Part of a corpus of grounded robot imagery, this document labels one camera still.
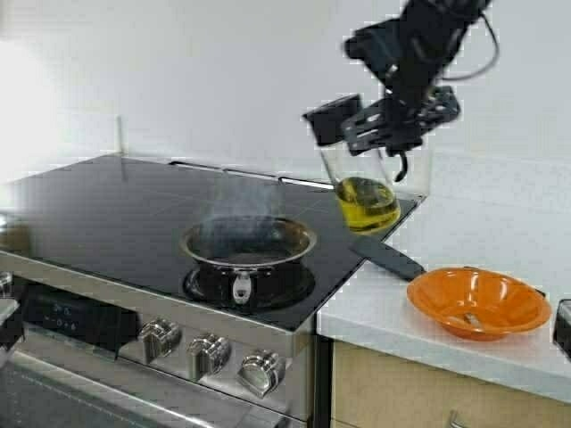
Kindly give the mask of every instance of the plastic bowl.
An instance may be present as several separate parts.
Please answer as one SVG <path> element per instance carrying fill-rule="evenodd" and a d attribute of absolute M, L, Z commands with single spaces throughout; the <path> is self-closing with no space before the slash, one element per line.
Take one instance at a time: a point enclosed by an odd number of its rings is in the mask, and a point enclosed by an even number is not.
<path fill-rule="evenodd" d="M 534 288 L 509 276 L 474 268 L 439 269 L 408 288 L 410 302 L 450 333 L 472 341 L 497 341 L 532 331 L 551 316 Z"/>

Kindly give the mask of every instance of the robotic arm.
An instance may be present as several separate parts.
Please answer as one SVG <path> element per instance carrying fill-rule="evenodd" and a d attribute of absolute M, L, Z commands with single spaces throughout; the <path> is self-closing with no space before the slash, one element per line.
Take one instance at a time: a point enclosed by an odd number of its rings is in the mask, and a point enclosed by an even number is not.
<path fill-rule="evenodd" d="M 385 85 L 385 98 L 345 121 L 343 132 L 353 155 L 384 147 L 402 158 L 402 181 L 408 171 L 406 152 L 423 144 L 422 136 L 460 115 L 449 86 L 436 86 L 454 60 L 470 26 L 483 18 L 497 38 L 484 11 L 492 0 L 409 0 L 399 19 L 358 30 L 344 46 L 347 55 L 365 63 Z"/>

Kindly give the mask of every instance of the jar lid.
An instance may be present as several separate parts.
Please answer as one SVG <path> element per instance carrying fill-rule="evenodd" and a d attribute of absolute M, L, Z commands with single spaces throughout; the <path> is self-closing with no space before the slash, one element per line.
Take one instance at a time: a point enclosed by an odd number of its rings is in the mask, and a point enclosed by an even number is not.
<path fill-rule="evenodd" d="M 343 123 L 363 110 L 360 95 L 348 95 L 327 103 L 303 117 L 311 124 L 319 147 L 345 139 Z"/>

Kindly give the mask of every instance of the stovetop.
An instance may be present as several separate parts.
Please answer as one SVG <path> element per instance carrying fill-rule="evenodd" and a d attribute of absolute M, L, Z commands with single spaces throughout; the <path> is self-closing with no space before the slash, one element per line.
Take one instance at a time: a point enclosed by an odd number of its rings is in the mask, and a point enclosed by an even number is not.
<path fill-rule="evenodd" d="M 402 215 L 415 206 L 401 201 Z M 345 227 L 331 191 L 113 155 L 8 185 L 0 193 L 0 212 L 8 213 L 7 232 L 0 222 L 0 250 L 181 300 L 192 299 L 183 283 L 197 268 L 180 249 L 192 225 L 238 214 L 301 221 L 318 235 L 303 259 L 313 290 L 291 306 L 247 315 L 288 331 L 300 327 L 362 262 L 349 249 L 357 235 Z"/>

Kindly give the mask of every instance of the knob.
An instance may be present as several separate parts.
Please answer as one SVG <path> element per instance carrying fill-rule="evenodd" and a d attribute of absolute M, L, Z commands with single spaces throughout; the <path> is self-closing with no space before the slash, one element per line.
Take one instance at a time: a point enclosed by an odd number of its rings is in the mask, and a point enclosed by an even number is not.
<path fill-rule="evenodd" d="M 277 388 L 286 374 L 286 361 L 277 353 L 257 350 L 246 357 L 238 372 L 238 381 L 263 399 Z"/>
<path fill-rule="evenodd" d="M 188 377 L 193 382 L 203 376 L 215 375 L 226 365 L 232 353 L 232 345 L 223 337 L 204 334 L 188 347 Z"/>
<path fill-rule="evenodd" d="M 13 277 L 10 272 L 0 272 L 0 299 L 12 296 Z"/>
<path fill-rule="evenodd" d="M 145 325 L 138 336 L 143 343 L 145 363 L 167 357 L 178 346 L 181 337 L 180 327 L 165 319 L 157 318 Z"/>

